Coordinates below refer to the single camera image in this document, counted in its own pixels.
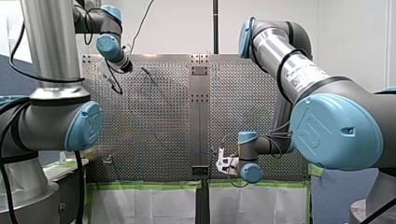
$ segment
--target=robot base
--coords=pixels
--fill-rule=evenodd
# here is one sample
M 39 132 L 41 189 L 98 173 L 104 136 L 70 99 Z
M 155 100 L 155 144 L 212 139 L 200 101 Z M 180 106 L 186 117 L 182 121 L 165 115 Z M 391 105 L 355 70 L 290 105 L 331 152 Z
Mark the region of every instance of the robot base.
M 45 194 L 15 207 L 15 215 L 20 224 L 59 224 L 60 200 L 58 184 L 51 183 Z M 12 223 L 9 218 L 8 209 L 4 207 L 0 207 L 0 223 Z

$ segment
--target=metal bracket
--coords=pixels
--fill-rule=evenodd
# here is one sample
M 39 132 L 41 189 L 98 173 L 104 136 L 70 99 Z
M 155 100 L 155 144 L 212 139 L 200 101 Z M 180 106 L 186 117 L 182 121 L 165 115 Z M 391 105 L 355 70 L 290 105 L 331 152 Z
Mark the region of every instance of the metal bracket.
M 207 76 L 207 66 L 193 66 L 191 74 L 193 76 Z
M 209 176 L 208 165 L 194 165 L 192 166 L 192 179 L 193 180 L 205 180 Z

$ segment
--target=black cable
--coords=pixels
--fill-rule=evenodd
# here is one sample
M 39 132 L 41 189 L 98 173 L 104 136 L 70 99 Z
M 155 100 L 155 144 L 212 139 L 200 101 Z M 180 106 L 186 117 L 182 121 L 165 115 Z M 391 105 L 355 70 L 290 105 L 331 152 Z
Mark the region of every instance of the black cable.
M 253 44 L 253 22 L 256 20 L 256 18 L 251 17 L 249 20 L 249 32 L 250 32 L 250 46 L 251 46 L 251 54 L 253 56 L 253 60 L 254 62 L 257 64 L 257 66 L 259 66 L 259 68 L 266 74 L 268 74 L 268 71 L 265 70 L 265 68 L 263 68 L 259 61 L 257 60 L 257 56 L 256 56 L 256 52 L 255 52 L 255 48 L 254 48 L 254 44 Z
M 118 90 L 116 89 L 116 87 L 114 85 L 111 85 L 111 90 L 113 90 L 114 92 L 116 92 L 119 95 L 123 95 L 123 91 L 122 91 L 122 86 L 120 85 L 119 81 L 116 79 L 116 77 L 114 76 L 113 71 L 111 70 L 111 66 L 108 63 L 107 60 L 105 60 L 106 65 L 107 65 L 107 69 L 110 72 L 110 75 L 113 77 L 113 80 L 116 82 L 117 84 L 117 88 L 119 88 Z
M 137 37 L 140 34 L 140 30 L 142 29 L 143 22 L 145 22 L 145 19 L 146 19 L 147 15 L 149 14 L 149 9 L 151 8 L 151 5 L 153 2 L 154 2 L 154 0 L 151 0 L 151 2 L 148 4 L 148 8 L 146 9 L 145 16 L 143 17 L 142 21 L 140 22 L 139 29 L 137 30 L 137 33 L 134 36 L 134 39 L 132 41 L 131 51 L 129 51 L 129 54 L 132 54 L 132 51 L 134 51 L 134 42 L 136 41 Z
M 21 69 L 19 69 L 15 63 L 14 63 L 14 56 L 15 53 L 17 52 L 18 47 L 20 46 L 22 39 L 23 39 L 23 34 L 25 30 L 25 24 L 22 24 L 21 27 L 21 32 L 20 36 L 18 36 L 17 42 L 15 43 L 14 47 L 12 48 L 11 54 L 9 55 L 9 65 L 11 66 L 12 69 L 17 71 L 23 76 L 38 80 L 38 81 L 43 81 L 43 82 L 51 82 L 51 83 L 75 83 L 75 82 L 82 82 L 85 80 L 85 78 L 79 78 L 79 79 L 72 79 L 72 80 L 57 80 L 57 79 L 50 79 L 50 78 L 44 78 L 44 77 L 37 77 L 31 74 L 28 74 L 26 72 L 23 72 Z
M 17 217 L 15 215 L 15 210 L 14 210 L 14 202 L 12 199 L 12 189 L 11 185 L 9 183 L 9 178 L 6 170 L 6 166 L 3 163 L 3 144 L 6 139 L 6 135 L 8 133 L 9 128 L 11 127 L 12 123 L 14 120 L 20 115 L 20 113 L 30 105 L 29 103 L 29 98 L 21 98 L 19 100 L 13 101 L 11 103 L 8 103 L 7 105 L 4 105 L 0 107 L 0 115 L 8 111 L 10 108 L 17 106 L 17 105 L 22 105 L 19 108 L 17 108 L 13 115 L 11 116 L 10 120 L 8 121 L 5 129 L 2 131 L 0 135 L 0 172 L 3 176 L 3 181 L 6 189 L 6 195 L 7 195 L 7 205 L 8 205 L 8 212 L 9 212 L 9 217 L 11 219 L 12 224 L 18 224 Z
M 391 207 L 396 205 L 396 198 L 392 199 L 390 202 L 386 203 L 384 206 L 376 210 L 374 213 L 372 213 L 369 217 L 363 220 L 361 224 L 369 224 L 371 223 L 374 219 L 377 217 L 381 216 L 383 213 L 388 211 Z
M 289 97 L 286 95 L 286 93 L 283 91 L 283 87 L 282 87 L 282 82 L 281 82 L 281 76 L 282 76 L 282 69 L 283 69 L 283 65 L 285 65 L 286 61 L 293 56 L 294 54 L 298 54 L 301 53 L 306 57 L 306 52 L 303 49 L 294 49 L 291 52 L 289 52 L 287 55 L 285 55 L 285 57 L 283 57 L 282 61 L 279 64 L 279 67 L 277 68 L 276 71 L 276 84 L 277 84 L 277 88 L 279 89 L 280 94 L 282 94 L 283 98 L 285 98 L 285 100 L 287 100 L 289 103 L 292 104 L 292 102 L 290 101 Z
M 84 189 L 84 167 L 82 166 L 82 159 L 79 151 L 75 151 L 77 168 L 78 168 L 78 211 L 76 217 L 76 224 L 82 224 L 84 217 L 84 201 L 85 201 L 85 189 Z

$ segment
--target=metal frame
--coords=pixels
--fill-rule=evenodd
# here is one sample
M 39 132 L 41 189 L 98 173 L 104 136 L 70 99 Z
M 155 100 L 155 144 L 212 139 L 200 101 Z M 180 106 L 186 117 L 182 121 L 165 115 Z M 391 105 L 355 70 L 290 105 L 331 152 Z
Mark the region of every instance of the metal frame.
M 97 70 L 97 60 L 99 57 L 95 57 L 94 55 L 83 55 L 82 56 L 82 71 L 85 74 L 86 87 L 90 90 L 90 87 L 93 85 L 94 80 L 92 80 L 92 75 L 96 75 L 95 71 Z M 169 173 L 166 172 L 167 176 L 165 178 L 149 178 L 145 179 L 141 176 L 140 179 L 148 180 L 148 181 L 179 181 L 179 180 L 200 180 L 202 182 L 202 187 L 196 192 L 196 223 L 201 224 L 210 223 L 210 211 L 209 211 L 209 187 L 208 180 L 209 178 L 227 178 L 224 175 L 216 175 L 212 176 L 213 172 L 216 172 L 215 161 L 216 158 L 213 155 L 215 151 L 218 150 L 219 142 L 214 142 L 214 139 L 219 139 L 219 134 L 221 133 L 212 133 L 210 132 L 213 127 L 211 124 L 216 122 L 215 120 L 211 120 L 212 115 L 214 113 L 219 113 L 217 110 L 217 106 L 222 107 L 225 106 L 225 111 L 233 111 L 235 107 L 238 106 L 238 102 L 236 105 L 227 105 L 227 103 L 221 103 L 217 105 L 219 99 L 214 97 L 213 93 L 216 93 L 216 88 L 219 83 L 215 82 L 216 75 L 218 73 L 223 72 L 221 69 L 229 69 L 226 72 L 233 73 L 233 67 L 236 67 L 238 72 L 235 72 L 237 80 L 228 80 L 229 82 L 241 83 L 244 84 L 244 80 L 246 78 L 256 78 L 257 80 L 264 80 L 265 87 L 271 87 L 269 90 L 265 90 L 265 97 L 270 97 L 268 101 L 266 101 L 269 105 L 266 108 L 269 111 L 262 113 L 265 118 L 265 123 L 261 124 L 262 120 L 258 120 L 255 122 L 255 127 L 262 127 L 262 131 L 268 131 L 271 128 L 272 116 L 274 115 L 275 104 L 276 104 L 276 94 L 277 88 L 273 79 L 268 75 L 264 74 L 260 71 L 257 66 L 248 60 L 240 59 L 237 55 L 206 55 L 206 54 L 192 54 L 192 55 L 133 55 L 131 58 L 132 62 L 135 62 L 134 70 L 139 70 L 139 67 L 136 66 L 140 63 L 161 63 L 168 64 L 172 66 L 174 63 L 182 62 L 188 67 L 188 95 L 184 97 L 187 100 L 187 104 L 185 106 L 188 107 L 188 118 L 186 122 L 188 122 L 188 130 L 187 134 L 189 141 L 189 152 L 197 152 L 191 153 L 190 155 L 190 166 L 184 167 L 185 169 L 189 169 L 191 176 L 185 176 L 184 178 L 173 178 L 169 176 Z M 130 76 L 130 74 L 126 75 L 116 75 L 117 77 Z M 261 85 L 261 83 L 253 83 L 255 85 L 255 89 L 251 91 L 250 87 L 247 87 L 246 92 L 249 94 L 255 94 L 256 92 L 260 92 L 263 94 L 262 89 L 258 88 L 256 85 Z M 97 95 L 95 94 L 112 94 L 110 88 L 108 90 L 103 90 L 104 92 L 97 92 L 95 90 L 90 90 L 93 94 L 93 100 L 97 100 Z M 125 99 L 127 96 L 121 96 L 120 100 Z M 256 105 L 259 110 L 262 110 L 265 105 Z M 227 125 L 224 129 L 221 129 L 222 133 L 234 133 L 237 135 L 238 131 L 246 131 L 246 130 L 236 130 L 235 127 L 230 130 Z M 236 141 L 230 140 L 227 143 L 227 148 L 236 148 Z M 231 154 L 231 149 L 226 151 L 227 154 Z M 156 162 L 162 160 L 162 156 L 152 155 L 151 161 L 147 162 Z M 169 161 L 168 167 L 172 166 L 172 161 Z M 264 167 L 264 173 L 267 174 L 264 176 L 264 179 L 273 179 L 273 180 L 309 180 L 308 175 L 308 166 L 306 160 L 296 151 L 289 155 L 284 155 L 284 160 L 277 160 L 269 156 L 261 157 L 260 164 Z M 89 173 L 94 174 L 95 166 L 89 166 Z M 115 178 L 95 178 L 91 181 L 114 181 Z

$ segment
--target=robotic arm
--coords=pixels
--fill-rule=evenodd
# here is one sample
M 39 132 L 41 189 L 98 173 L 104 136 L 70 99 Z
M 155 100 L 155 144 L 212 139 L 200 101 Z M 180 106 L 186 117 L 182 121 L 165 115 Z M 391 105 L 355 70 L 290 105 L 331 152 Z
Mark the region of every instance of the robotic arm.
M 248 183 L 256 183 L 262 178 L 259 155 L 298 149 L 309 162 L 326 169 L 379 168 L 375 186 L 362 208 L 372 216 L 362 223 L 378 216 L 375 211 L 384 204 L 389 203 L 388 208 L 394 205 L 396 201 L 389 200 L 396 196 L 396 91 L 372 94 L 347 77 L 328 75 L 311 61 L 308 35 L 293 22 L 252 18 L 242 27 L 239 48 L 241 57 L 252 59 L 276 80 L 282 97 L 276 103 L 269 133 L 272 138 L 255 132 L 238 134 L 239 164 L 234 173 Z M 287 133 L 291 139 L 275 138 L 274 133 Z M 223 172 L 219 162 L 218 168 Z M 390 209 L 378 223 L 393 223 L 395 212 Z M 352 218 L 351 223 L 363 219 Z
M 48 183 L 37 152 L 90 148 L 102 126 L 101 107 L 82 87 L 76 34 L 101 34 L 96 47 L 116 68 L 129 72 L 132 63 L 120 47 L 115 7 L 86 16 L 67 0 L 22 0 L 21 5 L 36 76 L 47 81 L 39 81 L 29 98 L 0 97 L 0 223 L 55 224 L 59 187 Z

